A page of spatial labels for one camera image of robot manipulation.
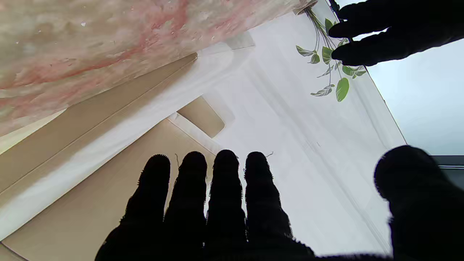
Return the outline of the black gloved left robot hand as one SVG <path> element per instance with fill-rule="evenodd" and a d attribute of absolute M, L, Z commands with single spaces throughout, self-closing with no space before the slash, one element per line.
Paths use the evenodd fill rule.
<path fill-rule="evenodd" d="M 331 57 L 345 66 L 374 66 L 440 47 L 464 36 L 462 0 L 367 0 L 339 10 L 332 38 L 368 37 L 340 46 Z"/>

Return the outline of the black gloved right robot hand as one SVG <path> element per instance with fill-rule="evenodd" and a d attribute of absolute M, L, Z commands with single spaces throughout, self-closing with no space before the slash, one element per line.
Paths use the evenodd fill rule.
<path fill-rule="evenodd" d="M 386 152 L 373 174 L 388 201 L 393 254 L 317 256 L 292 233 L 267 158 L 248 155 L 246 191 L 239 161 L 220 151 L 213 164 L 207 214 L 207 162 L 188 153 L 164 211 L 170 160 L 154 155 L 138 180 L 119 225 L 100 246 L 96 261 L 462 261 L 463 190 L 434 159 L 408 145 Z"/>

